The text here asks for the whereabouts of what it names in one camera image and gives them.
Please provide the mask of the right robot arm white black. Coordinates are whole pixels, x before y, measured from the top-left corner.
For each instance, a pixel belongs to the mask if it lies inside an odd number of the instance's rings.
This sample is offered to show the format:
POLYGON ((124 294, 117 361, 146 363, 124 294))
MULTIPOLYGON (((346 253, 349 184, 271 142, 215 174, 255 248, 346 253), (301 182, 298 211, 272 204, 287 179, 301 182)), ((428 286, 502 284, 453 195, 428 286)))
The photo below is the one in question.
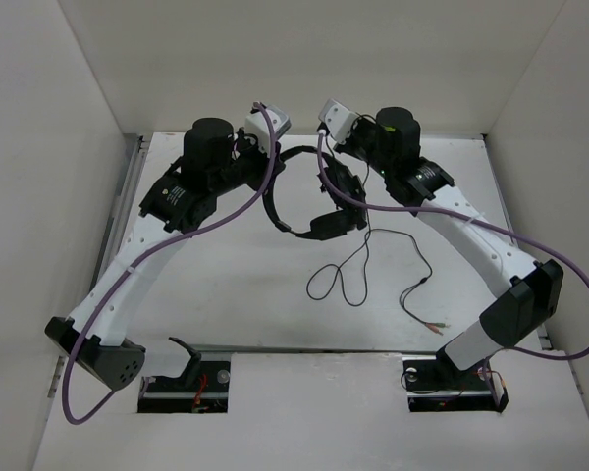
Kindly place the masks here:
POLYGON ((471 368, 502 349, 517 346, 557 309, 563 269, 531 255, 486 229, 454 179, 421 154, 421 127, 401 107, 379 110, 373 120, 329 100, 319 114, 339 153, 371 167, 386 191, 442 236, 480 275, 494 296, 464 332, 436 354, 435 374, 449 387, 466 380, 471 368))

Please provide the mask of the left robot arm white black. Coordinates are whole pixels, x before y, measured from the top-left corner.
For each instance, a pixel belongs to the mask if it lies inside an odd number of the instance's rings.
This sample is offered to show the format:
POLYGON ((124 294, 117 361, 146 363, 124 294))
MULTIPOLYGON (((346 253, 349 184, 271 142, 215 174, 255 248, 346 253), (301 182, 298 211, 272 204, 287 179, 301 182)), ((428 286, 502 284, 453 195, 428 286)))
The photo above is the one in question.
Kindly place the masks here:
POLYGON ((53 317, 45 335, 109 391, 125 388, 146 360, 145 347, 129 340, 129 324, 165 266, 193 236, 232 222, 236 210, 204 222, 219 197, 242 186, 252 199, 266 191, 277 170, 279 139, 291 120, 268 107, 253 110, 236 131, 219 118, 201 118, 184 135, 183 152, 139 204, 126 241, 85 299, 66 317, 53 317))

